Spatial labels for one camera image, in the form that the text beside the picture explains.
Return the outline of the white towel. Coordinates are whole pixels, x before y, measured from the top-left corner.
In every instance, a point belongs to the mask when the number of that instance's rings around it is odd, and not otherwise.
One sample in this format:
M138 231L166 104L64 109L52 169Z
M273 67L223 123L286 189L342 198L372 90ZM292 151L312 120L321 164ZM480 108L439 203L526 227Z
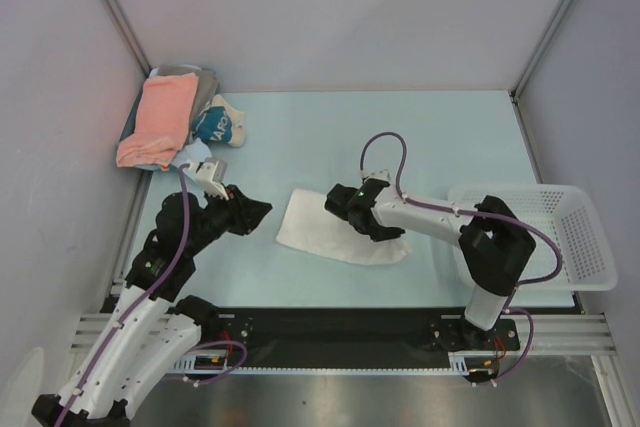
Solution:
M324 209L321 193L294 189L276 241L294 250L354 265L391 265L411 253L402 239L374 242Z

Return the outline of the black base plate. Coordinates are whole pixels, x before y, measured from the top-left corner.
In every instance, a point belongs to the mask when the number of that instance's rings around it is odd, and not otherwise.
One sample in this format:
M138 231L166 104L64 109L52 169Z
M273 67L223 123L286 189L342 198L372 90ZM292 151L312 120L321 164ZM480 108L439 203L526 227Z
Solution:
M495 338L482 349L467 346L459 331L460 308L255 308L218 310L222 339L245 345L248 354L346 349L444 351L490 356L516 353L522 343L514 321L498 320Z

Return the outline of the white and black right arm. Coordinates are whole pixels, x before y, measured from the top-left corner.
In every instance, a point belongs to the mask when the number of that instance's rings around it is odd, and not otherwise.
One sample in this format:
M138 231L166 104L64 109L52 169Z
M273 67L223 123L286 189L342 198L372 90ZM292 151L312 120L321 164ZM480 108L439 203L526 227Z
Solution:
M411 231L457 248L474 287L459 321L463 342L480 350L491 344L508 298L536 249L529 231L501 199L485 197L468 214L452 203L403 200L389 182L368 179L361 187L335 185L324 209L373 242Z

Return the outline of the light blue towel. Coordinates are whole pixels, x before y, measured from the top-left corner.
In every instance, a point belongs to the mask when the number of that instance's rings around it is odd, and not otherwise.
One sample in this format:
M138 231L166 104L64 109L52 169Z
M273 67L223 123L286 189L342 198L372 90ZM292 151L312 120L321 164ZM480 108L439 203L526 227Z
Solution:
M196 139L194 142L186 144L180 151L178 151L166 166L161 166L158 164L138 164L135 165L135 168L145 171L167 171L171 170L172 168L178 169L182 164L185 163L204 162L210 156L210 147L201 139Z

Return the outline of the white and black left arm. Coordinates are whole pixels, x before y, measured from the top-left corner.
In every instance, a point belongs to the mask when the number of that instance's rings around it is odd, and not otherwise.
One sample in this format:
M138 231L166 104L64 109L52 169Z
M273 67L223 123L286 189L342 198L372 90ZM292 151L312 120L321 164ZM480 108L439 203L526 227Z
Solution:
M199 204L187 190L167 196L134 258L108 323L88 356L56 394L40 395L33 417L43 426L128 426L155 385L196 347L239 349L223 337L219 310L180 291L194 258L225 234L252 233L271 211L235 185Z

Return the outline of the grey towel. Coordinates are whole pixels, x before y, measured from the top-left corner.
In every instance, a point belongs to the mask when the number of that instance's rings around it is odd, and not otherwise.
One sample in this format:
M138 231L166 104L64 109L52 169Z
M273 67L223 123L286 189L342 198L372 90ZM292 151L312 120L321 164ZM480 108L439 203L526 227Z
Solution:
M220 83L214 71L190 65L161 65L156 74L159 76L178 76L194 73L198 78L198 87L193 100L189 126L194 124L197 116L205 109L206 104L220 92Z

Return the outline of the teal and beige towel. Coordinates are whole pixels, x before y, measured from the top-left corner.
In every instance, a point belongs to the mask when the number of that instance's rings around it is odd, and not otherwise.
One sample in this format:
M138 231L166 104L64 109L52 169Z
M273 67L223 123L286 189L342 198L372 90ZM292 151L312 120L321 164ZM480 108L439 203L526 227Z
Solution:
M191 136L203 142L219 142L240 148L246 140L246 114L232 107L221 94L217 94L196 116Z

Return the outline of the aluminium frame rail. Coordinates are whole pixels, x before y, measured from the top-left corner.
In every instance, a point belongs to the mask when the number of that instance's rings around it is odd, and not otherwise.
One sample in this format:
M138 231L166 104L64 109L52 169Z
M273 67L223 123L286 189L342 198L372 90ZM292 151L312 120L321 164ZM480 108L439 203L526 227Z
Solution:
M607 319L596 315L533 314L534 336L530 354L534 356L615 356L615 346ZM109 315L83 314L71 341L71 353L86 353L106 326Z

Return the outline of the pink towel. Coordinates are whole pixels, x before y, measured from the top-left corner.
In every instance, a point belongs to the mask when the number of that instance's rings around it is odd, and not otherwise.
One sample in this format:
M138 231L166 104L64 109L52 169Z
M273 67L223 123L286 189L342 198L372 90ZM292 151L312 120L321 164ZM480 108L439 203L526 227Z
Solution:
M117 148L118 167L169 166L185 145L198 83L195 73L155 75L144 82L134 131Z

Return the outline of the white perforated plastic basket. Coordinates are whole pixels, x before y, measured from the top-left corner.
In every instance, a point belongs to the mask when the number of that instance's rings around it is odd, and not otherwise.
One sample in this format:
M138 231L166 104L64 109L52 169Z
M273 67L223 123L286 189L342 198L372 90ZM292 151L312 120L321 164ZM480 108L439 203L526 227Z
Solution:
M560 249L561 272L524 290L609 291L618 275L603 225L589 196L574 186L553 184L457 184L448 199L462 207L491 195L502 199L516 217L537 228Z

